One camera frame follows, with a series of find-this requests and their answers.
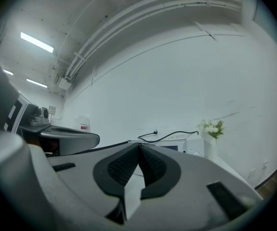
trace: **white ceiling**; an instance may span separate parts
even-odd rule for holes
[[[53,80],[64,73],[74,52],[110,16],[139,0],[18,0],[7,15],[0,45],[3,68],[14,80],[26,78],[46,84],[48,91],[64,95]],[[24,32],[52,47],[53,53],[20,38]]]

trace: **wooden floor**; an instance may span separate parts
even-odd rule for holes
[[[256,191],[265,199],[271,197],[277,190],[277,171],[276,173]]]

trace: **ceiling pipe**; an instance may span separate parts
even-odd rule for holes
[[[143,0],[141,2],[138,2],[130,7],[128,7],[127,9],[121,11],[120,13],[116,14],[115,16],[113,16],[110,20],[108,20],[105,24],[103,24],[98,30],[96,30],[96,32],[85,42],[85,44],[81,47],[81,49],[79,50],[79,54],[82,54],[82,52],[85,50],[85,48],[104,30],[106,29],[109,25],[111,25],[112,23],[114,23],[115,21],[117,21],[118,19],[120,19],[121,17],[125,16],[126,14],[128,14],[129,12],[132,12],[133,10],[142,7],[144,5],[147,5],[151,2],[155,2],[155,1],[159,1],[159,0]],[[177,0],[177,1],[169,1],[166,3],[162,3],[162,4],[158,4],[156,6],[153,6],[151,8],[148,8],[146,10],[143,10],[141,12],[138,12],[132,16],[130,16],[129,18],[125,19],[124,21],[122,21],[121,23],[118,23],[117,25],[115,25],[112,29],[110,29],[107,33],[105,33],[102,37],[100,37],[100,39],[98,39],[91,48],[89,48],[89,50],[84,54],[84,56],[78,61],[78,63],[76,63],[78,57],[77,54],[74,57],[74,59],[72,60],[67,72],[66,72],[66,77],[68,79],[71,79],[75,73],[78,71],[78,69],[82,66],[82,64],[98,49],[100,48],[104,43],[106,43],[108,40],[110,40],[112,37],[114,37],[116,34],[118,34],[120,31],[128,28],[129,26],[137,23],[140,20],[143,20],[149,16],[155,15],[157,13],[161,13],[167,10],[171,10],[171,9],[176,9],[176,8],[180,8],[180,7],[188,7],[188,6],[206,6],[207,2],[206,0]],[[215,7],[224,7],[224,8],[229,8],[229,9],[234,9],[234,10],[240,10],[241,9],[241,5],[236,5],[233,3],[229,3],[229,2],[222,2],[222,1],[212,1],[210,0],[210,6],[215,6]]]

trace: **black cable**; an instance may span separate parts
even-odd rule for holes
[[[139,136],[138,138],[141,139],[141,140],[143,140],[143,141],[145,141],[145,142],[148,142],[148,143],[154,143],[154,142],[161,141],[162,139],[164,139],[164,138],[166,138],[166,137],[168,137],[168,136],[171,136],[171,135],[174,134],[174,133],[188,133],[188,134],[197,133],[197,134],[199,134],[198,131],[194,131],[194,132],[177,131],[177,132],[173,132],[173,133],[171,133],[171,134],[169,134],[169,135],[166,135],[165,137],[163,137],[163,138],[161,138],[161,139],[159,139],[159,140],[157,140],[157,141],[147,141],[147,140],[144,140],[144,139],[142,138],[143,136],[150,135],[150,134],[157,134],[157,133],[158,133],[158,131],[155,130],[153,133],[144,134],[144,135]]]

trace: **rectangular light fixture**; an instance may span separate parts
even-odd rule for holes
[[[4,73],[7,73],[7,74],[9,74],[9,75],[13,75],[13,73],[10,72],[10,71],[8,71],[8,70],[3,70],[3,71],[4,71]]]
[[[35,81],[31,80],[31,79],[26,79],[26,80],[27,80],[27,81],[29,81],[29,82],[31,82],[31,83],[33,83],[33,84],[36,84],[36,85],[39,85],[39,86],[42,86],[42,87],[47,88],[47,86],[46,86],[46,85],[40,84],[40,83],[35,82]]]
[[[27,40],[28,42],[30,43],[33,43],[39,47],[41,47],[42,49],[45,49],[47,50],[48,52],[52,53],[53,52],[53,47],[52,46],[49,46],[47,44],[44,44],[43,42],[25,34],[25,33],[21,33],[21,38],[24,39],[24,40]]]

